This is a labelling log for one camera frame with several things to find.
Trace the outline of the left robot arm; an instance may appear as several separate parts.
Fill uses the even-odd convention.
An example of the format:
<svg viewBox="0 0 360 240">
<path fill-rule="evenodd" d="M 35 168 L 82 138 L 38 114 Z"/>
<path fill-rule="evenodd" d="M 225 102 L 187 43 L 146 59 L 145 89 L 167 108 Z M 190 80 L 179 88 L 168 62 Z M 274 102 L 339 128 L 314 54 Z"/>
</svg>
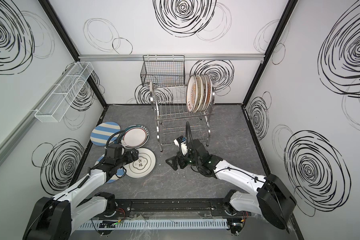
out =
<svg viewBox="0 0 360 240">
<path fill-rule="evenodd" d="M 109 181 L 123 166 L 137 161 L 139 151 L 126 150 L 121 144 L 113 144 L 109 150 L 81 180 L 53 197 L 42 197 L 36 202 L 24 240 L 67 240 L 93 217 L 99 214 L 112 216 L 118 210 L 113 194 L 100 192 L 90 199 L 88 195 Z"/>
</svg>

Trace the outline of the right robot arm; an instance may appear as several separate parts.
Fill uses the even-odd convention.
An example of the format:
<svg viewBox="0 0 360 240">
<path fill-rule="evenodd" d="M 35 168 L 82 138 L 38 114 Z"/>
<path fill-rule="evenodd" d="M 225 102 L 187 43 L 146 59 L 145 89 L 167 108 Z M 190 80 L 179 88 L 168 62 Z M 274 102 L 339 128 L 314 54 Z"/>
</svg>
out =
<svg viewBox="0 0 360 240">
<path fill-rule="evenodd" d="M 240 169 L 210 154 L 198 139 L 187 143 L 186 138 L 180 136 L 174 143 L 179 150 L 176 156 L 166 160 L 173 170 L 190 166 L 204 177 L 223 180 L 243 190 L 230 191 L 224 198 L 228 214 L 250 212 L 263 216 L 278 229 L 287 228 L 297 201 L 279 177 L 257 175 Z"/>
</svg>

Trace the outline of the cream floral plate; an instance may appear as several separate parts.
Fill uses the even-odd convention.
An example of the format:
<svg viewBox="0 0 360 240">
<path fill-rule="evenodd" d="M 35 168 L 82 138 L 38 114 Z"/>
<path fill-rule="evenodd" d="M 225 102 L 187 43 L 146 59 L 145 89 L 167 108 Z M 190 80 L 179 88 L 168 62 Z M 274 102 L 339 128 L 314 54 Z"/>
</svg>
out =
<svg viewBox="0 0 360 240">
<path fill-rule="evenodd" d="M 197 83 L 197 98 L 195 101 L 194 113 L 198 111 L 203 96 L 203 82 L 200 75 L 196 75 L 196 83 Z"/>
</svg>

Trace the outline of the white plate flower outline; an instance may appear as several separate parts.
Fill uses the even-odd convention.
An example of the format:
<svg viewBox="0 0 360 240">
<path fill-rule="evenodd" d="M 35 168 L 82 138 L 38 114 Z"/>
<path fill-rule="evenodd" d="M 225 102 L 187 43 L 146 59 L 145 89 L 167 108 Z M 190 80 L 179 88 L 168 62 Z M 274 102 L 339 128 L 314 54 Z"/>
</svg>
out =
<svg viewBox="0 0 360 240">
<path fill-rule="evenodd" d="M 133 179 L 140 179 L 149 175 L 156 165 L 154 152 L 147 148 L 139 148 L 139 158 L 125 166 L 126 175 Z"/>
</svg>

